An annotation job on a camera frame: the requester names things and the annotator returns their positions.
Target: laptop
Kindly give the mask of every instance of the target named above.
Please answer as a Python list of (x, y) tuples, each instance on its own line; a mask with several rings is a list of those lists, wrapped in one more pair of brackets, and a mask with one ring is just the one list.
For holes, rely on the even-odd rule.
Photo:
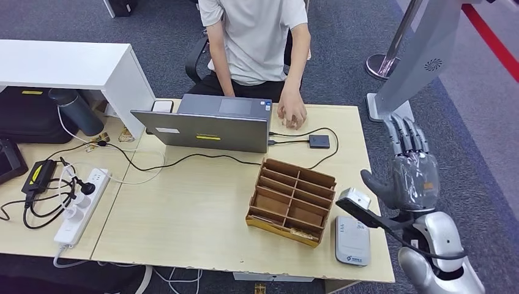
[(185, 94), (176, 113), (131, 113), (166, 145), (266, 153), (272, 101)]

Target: laptop lid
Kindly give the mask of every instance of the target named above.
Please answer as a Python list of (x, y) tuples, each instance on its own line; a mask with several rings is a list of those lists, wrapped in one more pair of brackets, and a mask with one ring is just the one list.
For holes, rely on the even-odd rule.
[(139, 110), (131, 113), (166, 145), (267, 152), (269, 131), (266, 119)]

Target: light wood desktop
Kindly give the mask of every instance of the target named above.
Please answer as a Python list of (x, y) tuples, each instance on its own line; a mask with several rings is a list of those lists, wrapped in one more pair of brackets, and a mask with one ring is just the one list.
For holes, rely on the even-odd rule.
[[(118, 145), (121, 148), (133, 149), (136, 148), (138, 141), (131, 143), (119, 143), (117, 138), (123, 130), (123, 124), (119, 119), (108, 118), (105, 124), (104, 132), (108, 132), (111, 138), (111, 143)], [(77, 139), (72, 139), (67, 144), (51, 145), (51, 144), (19, 144), (18, 147), (24, 157), (29, 171), (35, 162), (45, 160), (52, 153), (76, 147), (82, 144)], [(107, 168), (112, 172), (113, 177), (122, 179), (126, 174), (129, 163), (123, 158), (123, 155), (118, 151), (109, 149), (96, 148), (91, 153), (86, 153), (84, 148), (79, 148), (74, 151), (61, 153), (53, 157), (54, 160), (59, 160), (59, 156), (69, 162), (89, 162), (100, 168)], [(59, 164), (54, 173), (54, 178), (59, 178), (61, 174), (62, 165)], [(92, 170), (92, 167), (87, 165), (75, 165), (77, 175), (80, 179), (86, 179)], [(25, 175), (12, 179), (0, 185), (0, 203), (7, 203), (14, 200), (24, 200), (25, 194), (21, 192), (21, 188), (28, 177), (29, 172)], [(51, 184), (51, 187), (57, 187), (57, 183)], [(110, 212), (110, 208), (114, 199), (119, 192), (120, 184), (115, 181), (110, 181), (106, 190), (97, 205), (88, 226), (86, 227), (83, 236), (79, 243), (70, 250), (63, 253), (63, 257), (77, 258), (89, 260), (94, 251), (95, 244), (101, 234), (105, 221)], [(64, 188), (63, 191), (69, 191), (69, 188)], [(44, 198), (57, 194), (56, 190), (49, 190), (44, 194), (39, 195), (38, 198)], [(59, 205), (59, 197), (35, 203), (35, 210), (38, 213), (46, 213)], [(0, 242), (0, 252), (6, 254), (20, 254), (20, 255), (35, 255), (54, 257), (58, 251), (58, 244), (54, 242), (54, 235), (62, 224), (61, 216), (54, 222), (44, 228), (38, 230), (30, 230), (23, 225), (23, 203), (6, 206), (6, 211), (9, 214), (10, 221), (0, 221), (0, 235), (2, 241)], [(39, 225), (47, 221), (49, 218), (38, 219), (31, 213), (28, 213), (28, 224)]]
[[(274, 132), (301, 134), (330, 127), (337, 133), (338, 153), (315, 170), (336, 177), (336, 199), (343, 189), (358, 188), (371, 197), (370, 209), (379, 214), (378, 201), (364, 186), (359, 174), (370, 165), (357, 107), (307, 105), (308, 120), (297, 131), (281, 125), (275, 117), (276, 109), (274, 105), (271, 125)], [(329, 134), (331, 149), (309, 149), (304, 143), (287, 144), (271, 146), (266, 156), (310, 167), (335, 148), (332, 134), (326, 131), (318, 134)], [(164, 150), (169, 163), (192, 153), (228, 154), (257, 163), (264, 157), (264, 154), (165, 146), (152, 135), (144, 135), (139, 148)], [(151, 167), (156, 159), (150, 154), (136, 153), (133, 162), (139, 167)], [(386, 237), (380, 229), (370, 232), (372, 257), (368, 266), (345, 265), (335, 259), (334, 221), (338, 215), (347, 215), (335, 205), (323, 241), (315, 249), (248, 227), (245, 215), (258, 171), (258, 166), (231, 159), (192, 157), (165, 168), (146, 184), (123, 185), (92, 259), (322, 278), (328, 280), (327, 293), (356, 281), (394, 282)], [(148, 177), (149, 173), (130, 167), (125, 181), (142, 181)]]

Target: plastic wrap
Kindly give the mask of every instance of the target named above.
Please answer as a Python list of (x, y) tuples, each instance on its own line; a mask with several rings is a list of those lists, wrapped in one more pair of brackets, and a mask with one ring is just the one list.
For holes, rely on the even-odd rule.
[(438, 162), (434, 155), (409, 153), (393, 161), (397, 206), (407, 211), (435, 208), (439, 196)]

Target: white stand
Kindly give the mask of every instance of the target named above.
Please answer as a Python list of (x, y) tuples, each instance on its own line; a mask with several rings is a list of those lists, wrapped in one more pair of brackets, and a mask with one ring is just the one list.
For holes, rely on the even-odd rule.
[(0, 40), (0, 85), (99, 90), (135, 138), (155, 101), (130, 44)]
[(461, 5), (481, 0), (429, 1), (420, 25), (391, 77), (367, 104), (372, 121), (380, 121), (398, 110), (413, 118), (408, 100), (434, 80), (450, 63)]

